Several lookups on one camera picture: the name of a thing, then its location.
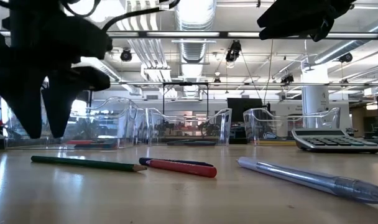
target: wooden desk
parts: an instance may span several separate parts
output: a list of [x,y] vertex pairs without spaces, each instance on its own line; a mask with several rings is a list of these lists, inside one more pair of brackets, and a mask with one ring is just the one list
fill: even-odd
[[[214,164],[215,179],[32,164],[31,155]],[[119,151],[0,152],[0,223],[378,223],[365,205],[240,168],[239,156],[354,177],[378,185],[378,154],[314,154],[295,147],[133,147]]]

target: spotlight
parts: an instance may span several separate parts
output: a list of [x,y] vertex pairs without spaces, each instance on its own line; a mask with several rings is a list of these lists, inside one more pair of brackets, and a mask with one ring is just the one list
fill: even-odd
[[214,79],[214,82],[215,82],[215,83],[221,83],[221,79],[220,79],[220,78],[215,78],[215,79]]
[[241,44],[239,40],[234,40],[226,54],[226,62],[234,62],[240,56]]
[[342,84],[348,84],[349,83],[347,78],[345,78],[345,79],[343,79],[343,80],[341,80],[339,82],[342,83]]
[[123,62],[130,62],[132,59],[131,49],[123,49],[120,55],[120,59]]
[[341,62],[341,63],[344,63],[344,62],[352,62],[352,59],[353,59],[353,56],[351,53],[348,53],[348,54],[344,54],[343,56],[339,57],[338,58],[338,61]]
[[280,83],[292,83],[294,82],[294,77],[292,74],[288,74],[287,76],[282,77],[282,81]]

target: ventilation duct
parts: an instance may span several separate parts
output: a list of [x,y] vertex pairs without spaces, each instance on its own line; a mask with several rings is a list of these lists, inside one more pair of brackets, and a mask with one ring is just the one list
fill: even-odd
[[[378,21],[373,22],[371,25],[367,26],[365,29],[360,30],[361,32],[378,32]],[[327,51],[318,54],[315,57],[316,64],[322,64],[334,60],[368,42],[371,40],[351,40],[342,41],[334,47],[328,49]]]
[[[209,31],[213,26],[216,9],[216,0],[181,0],[175,8],[175,21],[177,29],[182,31]],[[182,76],[184,81],[188,78],[199,79],[205,62],[207,44],[181,43],[180,57]],[[196,86],[185,86],[184,96],[196,96]]]

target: ballpoint pen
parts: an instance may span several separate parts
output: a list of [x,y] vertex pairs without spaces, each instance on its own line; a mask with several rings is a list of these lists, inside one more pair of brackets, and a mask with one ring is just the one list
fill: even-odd
[[[139,164],[147,166],[147,161],[152,160],[155,158],[149,158],[149,157],[141,157],[139,158]],[[186,164],[193,164],[193,165],[199,165],[199,166],[208,166],[208,167],[213,167],[213,165],[208,164],[206,162],[198,162],[198,161],[184,161],[184,160],[177,160],[177,159],[157,159],[157,160],[163,160],[163,161],[170,161],[170,162],[181,162],[181,163],[186,163]]]
[[244,168],[278,177],[307,187],[322,190],[358,202],[378,204],[378,186],[348,177],[303,170],[240,157],[237,163]]
[[216,176],[216,168],[209,166],[199,166],[193,164],[186,164],[181,162],[171,162],[152,159],[146,161],[147,165],[154,168],[165,169],[175,172],[183,172],[186,174],[200,175],[203,177],[213,178]]

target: red marker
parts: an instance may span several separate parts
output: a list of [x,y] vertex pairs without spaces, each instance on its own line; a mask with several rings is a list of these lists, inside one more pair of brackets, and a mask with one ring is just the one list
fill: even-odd
[[195,175],[200,175],[203,177],[210,177],[210,178],[213,178],[216,176],[215,167],[184,164],[181,162],[161,161],[157,159],[146,161],[146,163],[150,167],[159,168],[159,169],[183,172],[186,174],[195,174]]

